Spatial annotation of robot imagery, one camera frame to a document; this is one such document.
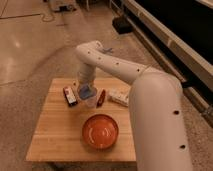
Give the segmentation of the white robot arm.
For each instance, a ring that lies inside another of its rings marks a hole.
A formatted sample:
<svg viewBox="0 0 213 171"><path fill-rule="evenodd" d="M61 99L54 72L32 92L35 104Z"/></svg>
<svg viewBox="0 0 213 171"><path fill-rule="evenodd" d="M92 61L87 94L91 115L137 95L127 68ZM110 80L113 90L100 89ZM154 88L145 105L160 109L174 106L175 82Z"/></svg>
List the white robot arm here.
<svg viewBox="0 0 213 171"><path fill-rule="evenodd" d="M95 40L76 47L81 84L97 68L130 85L129 113L138 171L193 171L181 109L182 86L171 74L104 52Z"/></svg>

